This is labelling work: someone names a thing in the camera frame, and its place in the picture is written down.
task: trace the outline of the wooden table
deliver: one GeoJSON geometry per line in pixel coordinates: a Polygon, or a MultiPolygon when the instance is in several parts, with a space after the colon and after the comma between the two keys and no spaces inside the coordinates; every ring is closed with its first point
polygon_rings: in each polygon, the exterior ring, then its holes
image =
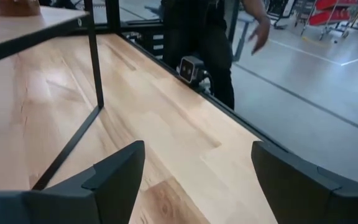
{"type": "MultiPolygon", "coordinates": [[[[132,223],[275,223],[253,134],[119,36],[99,36],[98,49],[105,107],[50,185],[141,139],[132,223]]],[[[3,60],[0,90],[0,189],[29,189],[96,105],[87,39],[3,60]]]]}

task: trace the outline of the black pants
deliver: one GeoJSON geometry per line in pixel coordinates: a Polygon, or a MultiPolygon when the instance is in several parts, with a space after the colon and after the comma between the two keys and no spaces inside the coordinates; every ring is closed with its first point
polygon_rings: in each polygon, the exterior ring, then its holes
{"type": "Polygon", "coordinates": [[[197,22],[191,20],[191,13],[189,15],[186,7],[173,7],[175,10],[171,12],[165,9],[164,23],[168,29],[164,34],[163,61],[176,69],[182,57],[193,52],[199,53],[213,78],[214,96],[234,109],[230,71],[232,49],[226,37],[226,28],[214,22],[197,25],[197,22]]]}

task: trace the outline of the concrete floor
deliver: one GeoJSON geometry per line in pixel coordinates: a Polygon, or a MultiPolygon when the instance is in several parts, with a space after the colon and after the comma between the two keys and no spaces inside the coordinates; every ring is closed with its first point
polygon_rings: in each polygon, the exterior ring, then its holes
{"type": "MultiPolygon", "coordinates": [[[[144,6],[159,2],[120,0],[121,20],[155,19],[144,6]]],[[[320,28],[301,38],[301,26],[284,22],[287,29],[272,29],[263,50],[251,56],[254,43],[247,43],[233,64],[236,112],[300,157],[358,181],[358,32],[318,41],[320,28]]]]}

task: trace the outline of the small camera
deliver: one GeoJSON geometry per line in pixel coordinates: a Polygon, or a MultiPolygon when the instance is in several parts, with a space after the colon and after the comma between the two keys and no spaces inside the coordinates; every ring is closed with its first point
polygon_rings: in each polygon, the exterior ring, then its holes
{"type": "Polygon", "coordinates": [[[189,85],[197,85],[205,78],[204,62],[194,56],[185,56],[181,59],[179,76],[189,85]]]}

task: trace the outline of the wooden shelf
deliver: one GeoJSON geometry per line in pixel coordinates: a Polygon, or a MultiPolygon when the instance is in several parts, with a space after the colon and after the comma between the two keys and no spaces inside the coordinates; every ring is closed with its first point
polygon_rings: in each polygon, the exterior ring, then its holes
{"type": "Polygon", "coordinates": [[[41,15],[0,17],[0,59],[16,54],[82,25],[85,11],[41,7],[41,15]]]}

